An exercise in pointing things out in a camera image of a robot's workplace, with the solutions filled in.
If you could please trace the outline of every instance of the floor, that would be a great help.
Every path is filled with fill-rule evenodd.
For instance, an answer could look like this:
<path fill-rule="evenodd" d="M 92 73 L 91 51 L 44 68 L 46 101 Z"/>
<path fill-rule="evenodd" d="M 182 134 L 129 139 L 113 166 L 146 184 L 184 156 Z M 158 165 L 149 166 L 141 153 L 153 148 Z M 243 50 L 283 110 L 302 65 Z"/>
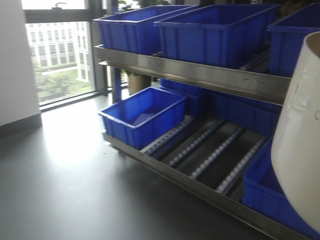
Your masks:
<path fill-rule="evenodd" d="M 269 240 L 104 143 L 98 96 L 0 140 L 1 240 Z"/>

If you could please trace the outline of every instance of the storage bin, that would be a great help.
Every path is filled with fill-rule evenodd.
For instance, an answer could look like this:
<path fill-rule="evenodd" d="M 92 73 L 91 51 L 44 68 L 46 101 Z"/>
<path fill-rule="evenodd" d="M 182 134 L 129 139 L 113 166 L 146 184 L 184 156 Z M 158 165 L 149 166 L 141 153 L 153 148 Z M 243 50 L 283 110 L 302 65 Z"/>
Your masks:
<path fill-rule="evenodd" d="M 211 109 L 209 91 L 204 91 L 199 94 L 188 94 L 185 92 L 169 89 L 163 86 L 160 86 L 160 88 L 186 97 L 186 102 L 185 102 L 186 115 L 189 115 L 194 118 L 198 118 L 206 114 Z"/>
<path fill-rule="evenodd" d="M 159 31 L 154 22 L 197 6 L 150 6 L 95 19 L 104 48 L 151 55 L 161 50 Z"/>
<path fill-rule="evenodd" d="M 191 95 L 199 95 L 204 92 L 207 92 L 207 89 L 203 87 L 184 84 L 181 82 L 171 81 L 164 78 L 161 79 L 161 86 L 167 89 L 176 90 L 178 92 L 191 94 Z"/>
<path fill-rule="evenodd" d="M 186 98 L 148 87 L 102 109 L 107 134 L 142 149 L 185 118 Z"/>
<path fill-rule="evenodd" d="M 168 59 L 239 68 L 263 47 L 278 4 L 214 4 L 155 23 Z"/>
<path fill-rule="evenodd" d="M 264 101 L 259 101 L 259 100 L 255 100 L 255 99 L 251 99 L 251 98 L 247 98 L 247 97 L 243 97 L 243 96 L 236 96 L 236 95 L 222 93 L 222 92 L 216 92 L 216 94 L 219 94 L 219 95 L 224 96 L 226 98 L 231 98 L 231 99 L 237 100 L 242 103 L 252 105 L 252 106 L 257 107 L 262 110 L 270 111 L 272 113 L 279 114 L 279 113 L 281 113 L 281 110 L 282 110 L 282 106 L 268 103 L 268 102 L 264 102 Z"/>
<path fill-rule="evenodd" d="M 296 213 L 283 193 L 272 167 L 271 146 L 272 139 L 244 173 L 242 203 L 312 240 L 320 240 L 320 235 Z"/>
<path fill-rule="evenodd" d="M 215 116 L 265 137 L 274 135 L 280 113 L 239 101 L 229 94 L 212 91 L 210 95 Z"/>
<path fill-rule="evenodd" d="M 320 31 L 320 3 L 313 3 L 271 24 L 269 72 L 292 77 L 305 36 Z"/>

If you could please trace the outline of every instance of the wall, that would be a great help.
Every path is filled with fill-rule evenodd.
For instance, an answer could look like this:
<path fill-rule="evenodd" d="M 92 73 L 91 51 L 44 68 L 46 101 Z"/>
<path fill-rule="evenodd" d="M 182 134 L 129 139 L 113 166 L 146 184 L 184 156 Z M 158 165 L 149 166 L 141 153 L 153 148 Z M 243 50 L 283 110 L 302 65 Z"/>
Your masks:
<path fill-rule="evenodd" d="M 21 0 L 0 0 L 0 126 L 40 114 Z"/>

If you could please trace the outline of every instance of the stainless steel frame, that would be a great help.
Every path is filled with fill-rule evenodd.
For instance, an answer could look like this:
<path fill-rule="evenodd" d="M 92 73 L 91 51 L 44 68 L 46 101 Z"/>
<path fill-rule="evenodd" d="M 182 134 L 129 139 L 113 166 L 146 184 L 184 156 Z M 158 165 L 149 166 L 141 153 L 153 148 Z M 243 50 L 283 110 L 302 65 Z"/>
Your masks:
<path fill-rule="evenodd" d="M 283 104 L 290 84 L 287 77 L 117 51 L 101 45 L 94 51 L 111 67 L 278 105 Z"/>
<path fill-rule="evenodd" d="M 271 238 L 275 240 L 308 240 L 308 238 L 300 235 L 299 233 L 292 231 L 291 229 L 257 213 L 256 211 L 253 211 L 241 203 L 216 192 L 208 186 L 191 179 L 185 174 L 171 168 L 146 153 L 134 149 L 124 142 L 107 135 L 105 132 L 103 133 L 103 137 L 106 141 L 111 143 L 114 148 L 135 159 L 147 168 L 197 195 L 215 207 L 227 212 L 242 222 L 263 232 Z"/>

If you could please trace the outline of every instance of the roller rack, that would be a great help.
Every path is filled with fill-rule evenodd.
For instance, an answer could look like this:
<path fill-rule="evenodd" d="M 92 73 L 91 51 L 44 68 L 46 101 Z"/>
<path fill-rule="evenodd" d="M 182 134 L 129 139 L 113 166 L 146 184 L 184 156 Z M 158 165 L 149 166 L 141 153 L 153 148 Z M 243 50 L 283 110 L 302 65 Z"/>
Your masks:
<path fill-rule="evenodd" d="M 95 47 L 101 64 L 210 90 L 283 104 L 290 79 Z M 114 79 L 116 86 L 120 79 Z M 119 97 L 120 89 L 113 94 Z M 142 150 L 103 132 L 112 147 L 276 240 L 308 238 L 241 203 L 242 174 L 267 139 L 211 114 L 186 118 Z"/>

